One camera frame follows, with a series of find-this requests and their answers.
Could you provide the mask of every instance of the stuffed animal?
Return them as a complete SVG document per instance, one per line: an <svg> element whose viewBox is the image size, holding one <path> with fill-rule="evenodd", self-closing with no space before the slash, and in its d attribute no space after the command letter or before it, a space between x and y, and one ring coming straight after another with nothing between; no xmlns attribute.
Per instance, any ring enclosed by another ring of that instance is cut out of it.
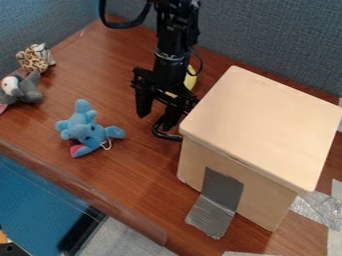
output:
<svg viewBox="0 0 342 256"><path fill-rule="evenodd" d="M72 157L86 155L100 147L109 150L112 147L111 138L125 138L125 132L117 126L104 128L96 124L96 115L97 112L91 109L90 103L80 99L75 103L75 113L68 120L56 123L62 139L76 139L82 143L70 148Z"/></svg>
<svg viewBox="0 0 342 256"><path fill-rule="evenodd" d="M40 74L33 72L26 78L15 72L1 81L0 88L0 114L6 108L17 102L37 103L43 99L43 95L37 90Z"/></svg>
<svg viewBox="0 0 342 256"><path fill-rule="evenodd" d="M33 44L25 51L16 54L19 64L29 73L37 71L44 73L49 66L56 65L52 54L46 49L45 43Z"/></svg>

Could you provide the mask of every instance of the light wooden box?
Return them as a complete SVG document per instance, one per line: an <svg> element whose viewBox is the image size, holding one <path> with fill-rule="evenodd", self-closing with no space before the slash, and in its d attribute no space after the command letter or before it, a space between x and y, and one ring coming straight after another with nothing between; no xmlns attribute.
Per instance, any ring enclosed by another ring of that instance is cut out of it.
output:
<svg viewBox="0 0 342 256"><path fill-rule="evenodd" d="M181 123L177 176L198 191L206 167L232 176L244 184L237 212L275 231L297 194L315 190L341 116L233 66Z"/></svg>

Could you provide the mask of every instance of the gray fabric wall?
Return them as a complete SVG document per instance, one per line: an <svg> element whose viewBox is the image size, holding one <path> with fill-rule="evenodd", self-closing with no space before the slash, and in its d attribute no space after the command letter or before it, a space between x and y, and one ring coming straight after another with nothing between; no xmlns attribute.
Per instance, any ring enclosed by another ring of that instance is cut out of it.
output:
<svg viewBox="0 0 342 256"><path fill-rule="evenodd" d="M0 77L18 67L15 54L33 43L54 46L97 17L97 0L1 0Z"/></svg>
<svg viewBox="0 0 342 256"><path fill-rule="evenodd" d="M111 0L109 12L132 18L144 2ZM342 96L341 0L202 0L200 28L204 47Z"/></svg>

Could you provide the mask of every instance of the wooden table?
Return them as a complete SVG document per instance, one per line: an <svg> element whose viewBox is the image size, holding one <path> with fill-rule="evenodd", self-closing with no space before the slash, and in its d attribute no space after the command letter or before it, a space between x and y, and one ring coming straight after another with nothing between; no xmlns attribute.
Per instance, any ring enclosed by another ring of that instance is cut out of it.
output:
<svg viewBox="0 0 342 256"><path fill-rule="evenodd" d="M184 223L198 193L176 178L181 144L151 134L151 125L164 107L155 103L153 112L139 119L130 87L134 66L152 68L155 45L155 33L149 29L110 30L99 21L57 45L53 49L57 66L44 74L40 83L44 101L36 106L17 105L1 116L0 153L29 166L106 213L119 219L121 216L131 224L138 223L134 226L146 230L144 220L122 213L120 205L125 205L165 230L166 246L180 255L214 256L225 250L286 256L326 255L327 228L292 212L273 234L237 215L219 241ZM338 97L317 89L206 49L199 51L205 62L195 88L199 97L231 65L238 65L338 102ZM110 151L97 150L72 159L69 148L73 142L61 140L54 125L70 116L79 98L89 100L99 111L99 123L123 127L127 139L115 142ZM342 135L338 133L318 191L330 194L332 178L342 181L341 156ZM111 200L118 202L117 207L110 204Z"/></svg>

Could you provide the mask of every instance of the gray stuffed animal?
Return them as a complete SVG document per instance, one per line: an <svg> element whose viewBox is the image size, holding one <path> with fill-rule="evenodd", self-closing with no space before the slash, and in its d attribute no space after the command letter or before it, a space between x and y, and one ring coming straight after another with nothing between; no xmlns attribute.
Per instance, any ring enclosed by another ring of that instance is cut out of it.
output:
<svg viewBox="0 0 342 256"><path fill-rule="evenodd" d="M39 72L32 72L26 78L18 72L5 77L0 88L0 114L17 101L36 103L42 100L43 95L37 90L39 80Z"/></svg>

